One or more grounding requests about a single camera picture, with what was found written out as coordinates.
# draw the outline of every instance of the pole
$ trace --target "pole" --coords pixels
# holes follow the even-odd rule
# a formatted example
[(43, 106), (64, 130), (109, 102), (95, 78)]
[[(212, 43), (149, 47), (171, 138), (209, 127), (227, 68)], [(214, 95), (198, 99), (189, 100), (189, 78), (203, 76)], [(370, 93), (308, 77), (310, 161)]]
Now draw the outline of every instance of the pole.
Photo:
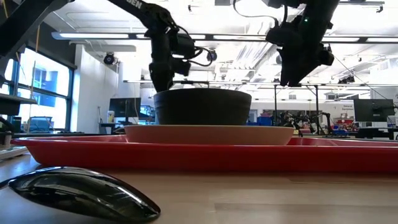
[(277, 126), (277, 117), (278, 117), (278, 114), (277, 114), (277, 106), (276, 106), (276, 86), (277, 85), (274, 85), (274, 95), (275, 95), (275, 115), (274, 115), (274, 126)]
[(319, 130), (319, 99), (318, 99), (318, 85), (315, 85), (315, 101), (317, 104), (317, 134), (319, 134), (320, 130)]

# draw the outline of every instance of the beige plate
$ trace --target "beige plate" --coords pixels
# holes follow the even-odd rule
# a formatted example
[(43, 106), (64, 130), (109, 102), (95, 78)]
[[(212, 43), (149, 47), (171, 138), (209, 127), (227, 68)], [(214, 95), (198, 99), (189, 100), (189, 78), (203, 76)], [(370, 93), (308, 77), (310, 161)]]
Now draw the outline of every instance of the beige plate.
[(126, 126), (129, 142), (285, 146), (293, 128), (268, 126), (149, 125)]

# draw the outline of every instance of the window frame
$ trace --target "window frame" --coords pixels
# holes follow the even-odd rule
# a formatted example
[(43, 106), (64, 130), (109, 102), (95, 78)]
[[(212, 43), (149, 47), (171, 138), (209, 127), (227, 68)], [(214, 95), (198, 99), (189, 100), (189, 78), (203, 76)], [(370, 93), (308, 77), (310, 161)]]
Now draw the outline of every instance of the window frame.
[[(63, 99), (66, 100), (66, 103), (67, 103), (67, 115), (66, 115), (66, 118), (65, 118), (65, 128), (55, 128), (54, 130), (55, 131), (70, 131), (70, 121), (71, 121), (71, 115), (72, 115), (73, 77), (74, 77), (74, 74), (75, 74), (75, 68), (72, 68), (69, 65), (65, 65), (61, 61), (59, 61), (59, 60), (57, 60), (57, 59), (55, 59), (53, 57), (49, 57), (49, 56), (47, 56), (46, 54), (43, 54), (40, 51), (38, 51), (37, 53), (41, 54), (44, 57), (47, 57), (50, 60), (53, 60), (54, 62), (57, 62), (57, 63), (59, 63), (59, 64), (61, 64), (63, 66), (66, 66), (69, 69), (69, 86), (68, 86), (68, 95), (67, 96), (59, 94), (59, 93), (56, 93), (56, 92), (43, 90), (41, 88), (36, 88), (36, 87), (33, 87), (33, 91), (36, 92), (36, 93), (41, 93), (41, 94), (45, 94), (45, 95), (48, 95), (48, 96), (54, 96), (54, 97), (57, 97), (57, 98), (63, 98)], [(6, 80), (4, 82), (4, 84), (9, 85), (9, 94), (10, 95), (17, 96), (18, 95), (18, 88), (29, 90), (29, 87), (27, 85), (25, 85), (25, 84), (21, 84), (21, 83), (18, 82), (19, 75), (20, 75), (19, 74), (20, 64), (19, 64), (19, 62), (17, 60), (15, 60), (15, 59), (13, 59), (13, 60), (14, 60), (14, 63), (12, 64), (12, 78), (11, 78), (11, 80)], [(10, 121), (12, 119), (12, 117), (8, 116), (7, 119)]]

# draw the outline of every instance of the computer monitor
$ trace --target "computer monitor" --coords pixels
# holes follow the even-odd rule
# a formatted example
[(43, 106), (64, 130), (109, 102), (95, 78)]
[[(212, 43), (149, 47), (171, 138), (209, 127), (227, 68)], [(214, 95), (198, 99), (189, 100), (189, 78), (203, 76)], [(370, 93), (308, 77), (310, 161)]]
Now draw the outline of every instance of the computer monitor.
[(114, 111), (115, 118), (138, 117), (141, 108), (141, 98), (113, 98), (109, 104), (109, 110)]
[(360, 122), (386, 122), (395, 115), (393, 100), (354, 100), (355, 120)]

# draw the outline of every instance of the security camera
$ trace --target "security camera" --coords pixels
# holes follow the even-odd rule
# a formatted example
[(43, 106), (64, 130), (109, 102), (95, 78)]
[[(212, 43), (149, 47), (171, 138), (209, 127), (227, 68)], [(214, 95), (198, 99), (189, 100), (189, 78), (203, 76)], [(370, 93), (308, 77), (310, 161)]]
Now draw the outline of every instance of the security camera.
[(117, 58), (114, 56), (114, 52), (107, 52), (104, 58), (104, 63), (106, 65), (114, 65), (118, 62)]
[(215, 49), (210, 49), (209, 52), (207, 53), (207, 61), (213, 61), (217, 60), (217, 53)]

